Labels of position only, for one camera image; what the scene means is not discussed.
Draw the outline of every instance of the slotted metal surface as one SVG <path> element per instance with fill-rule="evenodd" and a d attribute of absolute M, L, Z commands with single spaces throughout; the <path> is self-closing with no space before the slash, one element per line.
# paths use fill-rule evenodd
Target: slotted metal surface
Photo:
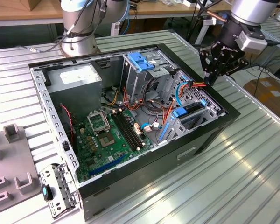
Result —
<path fill-rule="evenodd" d="M 198 55 L 168 31 L 97 41 L 103 52 L 165 43 L 203 75 Z M 41 54 L 0 50 L 0 129 L 13 122 L 25 127 L 38 172 L 59 158 L 27 64 L 62 57 L 59 50 Z M 280 223 L 280 121 L 231 80 L 222 77 L 214 88 L 240 111 L 240 117 L 205 152 L 88 223 Z M 0 223 L 41 220 L 63 224 L 82 219 L 75 209 L 54 222 L 42 195 L 0 213 Z"/>
<path fill-rule="evenodd" d="M 274 18 L 268 20 L 261 25 L 262 32 L 267 39 L 280 41 L 280 22 Z"/>

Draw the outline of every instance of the blue cable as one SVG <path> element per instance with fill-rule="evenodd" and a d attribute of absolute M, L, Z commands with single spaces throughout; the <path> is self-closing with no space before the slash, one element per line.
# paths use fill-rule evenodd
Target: blue cable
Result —
<path fill-rule="evenodd" d="M 127 31 L 127 29 L 129 28 L 129 25 L 130 25 L 130 19 L 129 19 L 129 17 L 128 17 L 128 18 L 127 18 L 127 26 L 126 26 L 125 31 L 123 31 L 122 35 L 125 34 L 125 32 Z"/>
<path fill-rule="evenodd" d="M 178 98 L 178 89 L 179 89 L 179 87 L 181 87 L 182 85 L 185 85 L 185 84 L 188 84 L 188 83 L 180 83 L 180 84 L 177 86 L 176 91 L 175 91 L 176 101 L 177 101 L 177 103 L 179 104 L 179 106 L 181 106 L 182 103 L 180 102 L 180 100 L 179 100 L 179 98 Z"/>
<path fill-rule="evenodd" d="M 145 126 L 149 125 L 149 123 L 144 123 L 142 126 L 141 126 L 141 129 L 143 129 Z"/>

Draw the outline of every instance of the cardboard box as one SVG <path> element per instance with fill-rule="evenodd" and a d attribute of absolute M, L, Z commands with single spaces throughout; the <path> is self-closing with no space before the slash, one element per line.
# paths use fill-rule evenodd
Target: cardboard box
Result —
<path fill-rule="evenodd" d="M 41 0 L 0 0 L 0 6 L 32 11 Z"/>
<path fill-rule="evenodd" d="M 253 95 L 256 83 L 257 79 L 251 80 L 244 85 L 244 89 Z M 258 83 L 255 98 L 280 117 L 280 83 L 278 81 L 271 77 L 261 78 Z"/>

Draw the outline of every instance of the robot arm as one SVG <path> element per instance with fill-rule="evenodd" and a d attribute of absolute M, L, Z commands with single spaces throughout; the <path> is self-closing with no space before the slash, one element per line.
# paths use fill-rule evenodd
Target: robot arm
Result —
<path fill-rule="evenodd" d="M 62 0 L 61 8 L 66 36 L 61 41 L 62 51 L 68 56 L 79 56 L 97 52 L 96 28 L 101 23 L 123 21 L 128 16 L 129 3 L 128 0 Z"/>
<path fill-rule="evenodd" d="M 261 33 L 280 0 L 236 0 L 222 31 L 213 44 L 199 50 L 204 82 L 213 85 L 218 76 L 231 75 L 246 67 L 245 52 L 260 54 L 268 45 Z"/>

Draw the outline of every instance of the open computer tower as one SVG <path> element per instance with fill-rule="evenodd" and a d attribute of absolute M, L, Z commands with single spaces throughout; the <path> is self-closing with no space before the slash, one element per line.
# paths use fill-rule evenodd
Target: open computer tower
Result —
<path fill-rule="evenodd" d="M 41 172 L 53 218 L 85 220 L 193 158 L 240 114 L 164 44 L 30 64 L 62 163 Z"/>

